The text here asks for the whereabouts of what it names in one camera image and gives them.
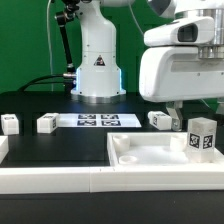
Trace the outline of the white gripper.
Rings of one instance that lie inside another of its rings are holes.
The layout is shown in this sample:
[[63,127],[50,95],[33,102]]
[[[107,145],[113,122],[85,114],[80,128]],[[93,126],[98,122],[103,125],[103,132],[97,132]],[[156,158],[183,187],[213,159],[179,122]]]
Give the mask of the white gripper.
[[167,102],[171,129],[181,131],[182,101],[224,97],[224,60],[199,59],[196,47],[149,48],[141,58],[139,91],[144,100]]

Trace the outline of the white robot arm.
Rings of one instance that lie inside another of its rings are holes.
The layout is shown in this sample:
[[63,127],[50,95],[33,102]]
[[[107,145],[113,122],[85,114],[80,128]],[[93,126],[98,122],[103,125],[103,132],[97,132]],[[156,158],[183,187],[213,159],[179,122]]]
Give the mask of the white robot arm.
[[[116,28],[100,11],[135,0],[63,0],[65,17],[78,18],[82,63],[74,72],[74,98],[108,103],[125,95],[116,64]],[[172,128],[182,128],[180,108],[186,100],[224,99],[224,0],[146,0],[171,23],[144,33],[148,49],[140,63],[143,99],[165,102]]]

